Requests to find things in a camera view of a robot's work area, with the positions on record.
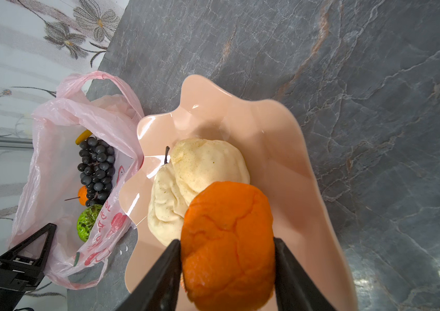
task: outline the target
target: gray marble countertop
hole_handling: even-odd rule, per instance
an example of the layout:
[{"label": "gray marble countertop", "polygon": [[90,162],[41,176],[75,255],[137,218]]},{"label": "gray marble countertop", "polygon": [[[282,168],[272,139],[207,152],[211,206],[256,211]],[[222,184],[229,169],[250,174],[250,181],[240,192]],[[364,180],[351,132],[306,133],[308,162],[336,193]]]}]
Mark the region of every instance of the gray marble countertop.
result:
[{"label": "gray marble countertop", "polygon": [[[177,107],[191,74],[286,105],[360,310],[440,310],[440,1],[131,1],[99,69],[146,114]],[[120,241],[97,287],[68,291],[68,310],[116,308],[136,238]]]}]

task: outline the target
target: yellow banana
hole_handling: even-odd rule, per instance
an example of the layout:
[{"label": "yellow banana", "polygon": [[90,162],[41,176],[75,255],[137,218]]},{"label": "yellow banana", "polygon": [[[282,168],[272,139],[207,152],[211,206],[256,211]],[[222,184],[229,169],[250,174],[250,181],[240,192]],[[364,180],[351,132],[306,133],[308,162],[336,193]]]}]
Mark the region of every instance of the yellow banana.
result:
[{"label": "yellow banana", "polygon": [[89,131],[88,129],[86,129],[80,136],[78,136],[77,140],[75,140],[74,142],[77,145],[80,145],[80,143],[84,140],[86,140],[87,138],[89,138],[92,135],[92,132]]}]

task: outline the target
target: floral wallpaper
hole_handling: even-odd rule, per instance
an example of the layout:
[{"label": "floral wallpaper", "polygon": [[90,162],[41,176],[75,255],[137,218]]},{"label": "floral wallpaper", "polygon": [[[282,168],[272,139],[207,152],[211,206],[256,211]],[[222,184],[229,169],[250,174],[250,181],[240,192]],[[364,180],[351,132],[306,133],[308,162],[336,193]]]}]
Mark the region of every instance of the floral wallpaper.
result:
[{"label": "floral wallpaper", "polygon": [[127,4],[0,0],[0,136],[31,138],[30,113],[67,75],[98,68]]}]

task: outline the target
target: green fruit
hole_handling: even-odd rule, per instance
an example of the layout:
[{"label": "green fruit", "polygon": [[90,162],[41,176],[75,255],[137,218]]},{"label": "green fruit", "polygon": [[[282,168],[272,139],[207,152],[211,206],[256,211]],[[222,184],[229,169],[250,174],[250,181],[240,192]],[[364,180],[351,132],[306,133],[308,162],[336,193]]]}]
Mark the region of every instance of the green fruit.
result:
[{"label": "green fruit", "polygon": [[92,227],[94,227],[95,220],[97,219],[101,208],[102,205],[94,204],[81,212],[80,217],[78,217],[77,231],[78,236],[83,242],[88,240],[88,236],[92,231]]}]

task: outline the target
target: bunch of grapes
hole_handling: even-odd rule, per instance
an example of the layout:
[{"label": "bunch of grapes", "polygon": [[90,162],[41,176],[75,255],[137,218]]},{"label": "bunch of grapes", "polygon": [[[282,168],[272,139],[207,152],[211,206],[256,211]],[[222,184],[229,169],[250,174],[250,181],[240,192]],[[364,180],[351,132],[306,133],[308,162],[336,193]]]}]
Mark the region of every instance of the bunch of grapes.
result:
[{"label": "bunch of grapes", "polygon": [[80,143],[81,172],[80,181],[87,187],[86,207],[94,204],[104,204],[111,189],[114,175],[114,148],[104,140],[89,137]]}]

